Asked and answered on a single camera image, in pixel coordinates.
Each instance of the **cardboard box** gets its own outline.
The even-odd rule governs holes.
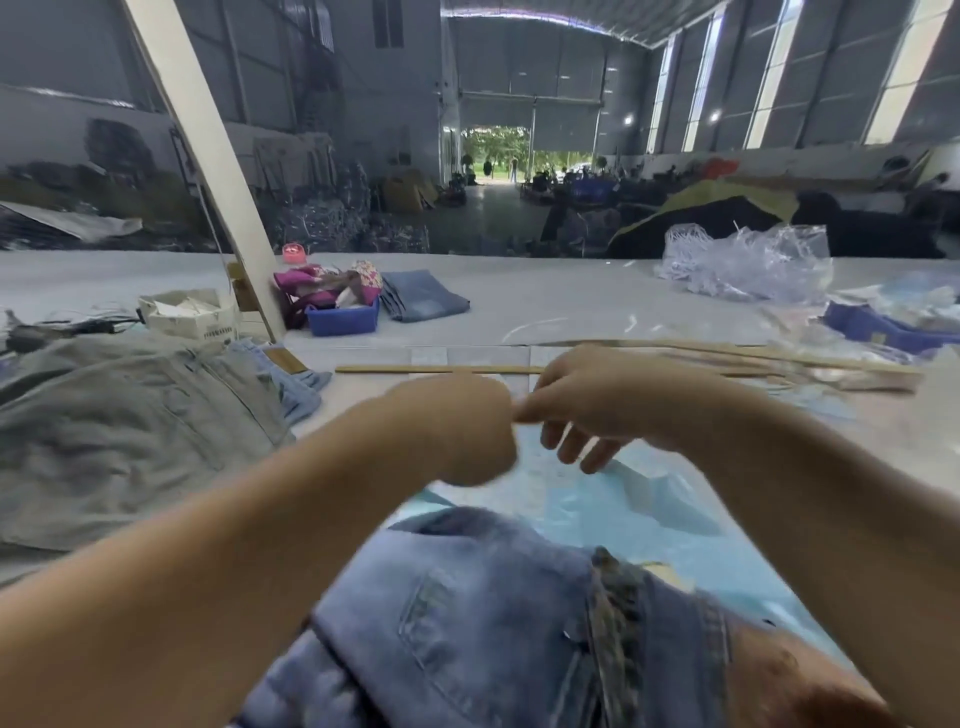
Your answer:
[[[190,310],[190,301],[201,304],[202,310]],[[180,312],[172,310],[181,306]],[[214,288],[142,296],[140,311],[147,328],[168,336],[200,341],[231,341],[238,337],[240,312],[236,302],[230,294]]]

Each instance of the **blue plastic basket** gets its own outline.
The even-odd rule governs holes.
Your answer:
[[[867,341],[913,354],[940,349],[945,344],[960,344],[960,334],[921,331],[879,314],[868,305],[831,303],[824,323],[852,341]]]
[[[380,315],[380,298],[373,305],[357,308],[315,308],[306,307],[306,320],[310,333],[314,336],[350,336],[354,333],[376,331],[377,317]]]

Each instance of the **hand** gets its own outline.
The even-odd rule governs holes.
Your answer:
[[[592,437],[600,438],[580,465],[584,473],[596,473],[634,439],[680,449],[697,412],[728,387],[739,389],[656,356],[581,346],[550,363],[533,394],[516,406],[514,419],[543,423],[540,441],[548,449],[560,446],[557,456],[567,464],[576,462]]]
[[[437,460],[436,479],[483,485],[514,466],[512,403],[501,382],[467,374],[430,376],[400,384],[385,399],[401,408],[403,418],[414,415],[426,428],[426,456]]]

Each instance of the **forearm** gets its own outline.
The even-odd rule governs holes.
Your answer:
[[[684,451],[881,694],[917,728],[949,724],[960,660],[955,501],[786,405],[716,404]]]
[[[433,478],[415,423],[388,415],[360,405],[3,592],[0,725],[226,725],[356,548]]]

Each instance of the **concrete floor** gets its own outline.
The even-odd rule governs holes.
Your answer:
[[[436,254],[478,254],[480,240],[513,238],[516,243],[540,240],[549,206],[520,199],[513,184],[479,184],[467,188],[464,207],[437,207],[419,215],[396,215],[406,225],[425,225],[430,231],[430,252]],[[486,255],[496,255],[486,246]]]

